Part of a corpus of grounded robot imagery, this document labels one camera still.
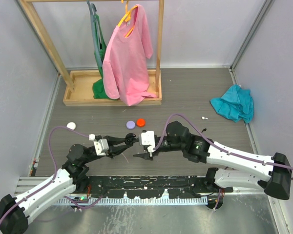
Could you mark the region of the purple earbud charging case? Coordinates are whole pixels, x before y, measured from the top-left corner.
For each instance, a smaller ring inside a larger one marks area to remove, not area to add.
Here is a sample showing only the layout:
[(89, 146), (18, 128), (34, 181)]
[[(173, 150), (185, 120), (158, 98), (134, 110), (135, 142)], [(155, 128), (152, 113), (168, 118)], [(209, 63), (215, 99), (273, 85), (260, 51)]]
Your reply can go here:
[(126, 123), (126, 128), (128, 128), (129, 130), (134, 129), (135, 126), (136, 126), (136, 124), (135, 124), (135, 122), (132, 121), (132, 120), (130, 120), (130, 121), (128, 121), (128, 122)]

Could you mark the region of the orange earbud charging case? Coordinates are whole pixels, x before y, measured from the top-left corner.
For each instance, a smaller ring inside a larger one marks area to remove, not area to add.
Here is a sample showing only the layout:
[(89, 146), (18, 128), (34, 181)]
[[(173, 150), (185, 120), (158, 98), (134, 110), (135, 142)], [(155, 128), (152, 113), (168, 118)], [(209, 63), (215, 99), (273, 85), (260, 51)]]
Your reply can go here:
[(144, 127), (144, 126), (146, 125), (146, 121), (145, 121), (145, 119), (143, 119), (143, 118), (139, 118), (139, 119), (137, 119), (137, 120), (136, 120), (136, 125), (137, 125), (138, 127)]

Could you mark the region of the white earbud charging case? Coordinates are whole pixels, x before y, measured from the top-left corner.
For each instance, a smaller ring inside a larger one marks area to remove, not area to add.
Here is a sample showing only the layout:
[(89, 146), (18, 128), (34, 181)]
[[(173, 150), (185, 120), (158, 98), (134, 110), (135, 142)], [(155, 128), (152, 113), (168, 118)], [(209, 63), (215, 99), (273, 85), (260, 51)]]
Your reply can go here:
[(71, 130), (75, 130), (76, 129), (76, 123), (69, 122), (69, 123), (67, 123), (66, 127), (71, 129)]

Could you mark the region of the black earbud charging case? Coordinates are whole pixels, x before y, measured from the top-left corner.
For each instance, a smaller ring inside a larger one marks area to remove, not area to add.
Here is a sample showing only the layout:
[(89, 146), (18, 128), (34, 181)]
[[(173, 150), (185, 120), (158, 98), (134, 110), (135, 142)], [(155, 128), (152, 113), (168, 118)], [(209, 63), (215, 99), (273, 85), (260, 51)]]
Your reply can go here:
[(129, 133), (125, 137), (125, 144), (130, 145), (139, 142), (139, 138), (134, 133)]

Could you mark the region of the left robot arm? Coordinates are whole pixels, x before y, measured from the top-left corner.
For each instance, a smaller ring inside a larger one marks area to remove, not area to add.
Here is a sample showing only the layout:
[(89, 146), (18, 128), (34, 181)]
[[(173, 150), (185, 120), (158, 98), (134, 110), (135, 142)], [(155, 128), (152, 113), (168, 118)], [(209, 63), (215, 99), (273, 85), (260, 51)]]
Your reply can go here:
[(0, 232), (22, 234), (47, 208), (72, 192), (88, 188), (87, 163), (104, 156), (113, 158), (138, 142), (135, 134), (125, 138), (94, 136), (93, 145), (70, 147), (65, 164), (42, 183), (18, 196), (6, 195), (0, 201)]

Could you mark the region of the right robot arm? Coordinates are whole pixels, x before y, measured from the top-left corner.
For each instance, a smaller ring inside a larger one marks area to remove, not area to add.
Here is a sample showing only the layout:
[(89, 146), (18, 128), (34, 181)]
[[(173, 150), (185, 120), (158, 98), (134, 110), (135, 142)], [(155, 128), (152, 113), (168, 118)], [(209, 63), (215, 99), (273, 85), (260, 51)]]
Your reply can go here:
[(161, 152), (181, 151), (194, 163), (221, 165), (209, 168), (204, 185), (210, 192), (229, 187), (262, 189), (276, 199), (290, 198), (292, 171), (284, 154), (263, 156), (236, 150), (202, 136), (191, 134), (178, 121), (166, 127), (166, 135), (158, 137), (153, 131), (143, 131), (139, 143), (144, 153), (138, 157), (152, 160)]

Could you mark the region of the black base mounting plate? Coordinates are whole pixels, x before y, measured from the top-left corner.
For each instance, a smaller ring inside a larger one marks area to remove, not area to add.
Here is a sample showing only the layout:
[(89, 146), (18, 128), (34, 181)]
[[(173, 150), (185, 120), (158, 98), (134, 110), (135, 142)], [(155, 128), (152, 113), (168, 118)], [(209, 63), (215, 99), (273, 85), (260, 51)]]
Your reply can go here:
[(200, 198), (218, 190), (207, 186), (205, 178), (196, 175), (90, 176), (76, 187), (76, 192), (104, 198), (123, 198), (124, 195), (130, 199), (160, 198), (164, 191), (174, 199)]

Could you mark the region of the wooden clothes rack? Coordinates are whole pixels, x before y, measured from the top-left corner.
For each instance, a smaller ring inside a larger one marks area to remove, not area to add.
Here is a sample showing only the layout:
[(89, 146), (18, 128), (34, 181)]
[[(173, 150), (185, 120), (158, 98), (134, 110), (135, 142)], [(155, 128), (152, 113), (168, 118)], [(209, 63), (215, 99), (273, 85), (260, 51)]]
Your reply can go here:
[[(110, 99), (94, 99), (92, 84), (99, 80), (100, 73), (98, 70), (73, 70), (68, 72), (55, 45), (52, 42), (43, 22), (35, 9), (34, 0), (20, 0), (19, 3), (29, 19), (40, 41), (46, 49), (49, 57), (54, 63), (57, 71), (66, 83), (66, 90), (63, 97), (63, 103), (66, 106), (125, 106), (120, 100)], [(157, 55), (156, 68), (149, 69), (149, 88), (148, 92), (155, 94), (156, 98), (145, 98), (140, 102), (140, 106), (155, 106), (162, 104), (162, 81), (161, 81), (161, 51), (163, 36), (163, 18), (164, 18), (163, 0), (159, 1), (158, 14), (158, 39), (157, 39)]]

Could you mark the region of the pink t-shirt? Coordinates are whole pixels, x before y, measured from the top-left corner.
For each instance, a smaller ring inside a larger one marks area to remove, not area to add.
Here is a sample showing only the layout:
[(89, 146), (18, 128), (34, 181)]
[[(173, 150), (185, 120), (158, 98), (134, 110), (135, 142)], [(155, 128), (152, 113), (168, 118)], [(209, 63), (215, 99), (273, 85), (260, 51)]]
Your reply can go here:
[(103, 83), (110, 99), (125, 105), (139, 104), (145, 98), (157, 98), (148, 92), (147, 59), (153, 47), (145, 9), (140, 4), (131, 9), (129, 22), (117, 25), (107, 45), (103, 61)]

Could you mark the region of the teal cloth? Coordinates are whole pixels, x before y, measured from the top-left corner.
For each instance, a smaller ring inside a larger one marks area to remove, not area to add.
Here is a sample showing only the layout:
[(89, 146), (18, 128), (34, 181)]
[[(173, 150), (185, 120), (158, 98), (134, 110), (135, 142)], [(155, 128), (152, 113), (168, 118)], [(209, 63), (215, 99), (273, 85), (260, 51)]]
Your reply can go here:
[(215, 112), (229, 120), (250, 123), (254, 115), (253, 98), (250, 89), (232, 85), (221, 97), (212, 98), (210, 104)]

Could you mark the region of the yellow hanger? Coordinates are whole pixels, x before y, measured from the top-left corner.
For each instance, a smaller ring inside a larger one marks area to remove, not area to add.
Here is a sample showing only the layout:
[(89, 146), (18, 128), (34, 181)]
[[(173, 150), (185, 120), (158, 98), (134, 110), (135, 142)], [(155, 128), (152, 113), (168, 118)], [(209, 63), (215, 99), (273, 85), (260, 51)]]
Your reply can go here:
[[(130, 21), (131, 21), (131, 13), (132, 13), (132, 11), (133, 11), (134, 9), (138, 8), (138, 5), (136, 4), (136, 5), (134, 5), (133, 7), (131, 7), (131, 8), (129, 9), (128, 5), (129, 5), (129, 0), (126, 1), (126, 4), (125, 4), (125, 14), (124, 14), (124, 16), (121, 18), (121, 20), (119, 21), (119, 23), (118, 23), (118, 25), (117, 25), (118, 28), (120, 28), (124, 22), (125, 22), (125, 23), (130, 23)], [(129, 29), (129, 31), (128, 31), (127, 34), (125, 35), (125, 38), (128, 38), (128, 37), (130, 36), (130, 34), (132, 33), (133, 29), (134, 29), (134, 26), (133, 26), (131, 29)]]

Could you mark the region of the grey-blue hanger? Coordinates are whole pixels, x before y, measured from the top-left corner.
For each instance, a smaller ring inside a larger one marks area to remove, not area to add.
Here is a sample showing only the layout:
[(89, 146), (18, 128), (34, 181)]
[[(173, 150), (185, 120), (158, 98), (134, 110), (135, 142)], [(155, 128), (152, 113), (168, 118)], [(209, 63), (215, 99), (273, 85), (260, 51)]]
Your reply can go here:
[(93, 45), (94, 45), (94, 57), (97, 63), (98, 70), (102, 76), (105, 43), (104, 43), (102, 30), (100, 26), (100, 19), (99, 19), (99, 16), (96, 14), (97, 9), (95, 4), (90, 3), (89, 0), (87, 0), (86, 2), (90, 12), (90, 25), (91, 25), (91, 33), (92, 33), (92, 39), (93, 39)]

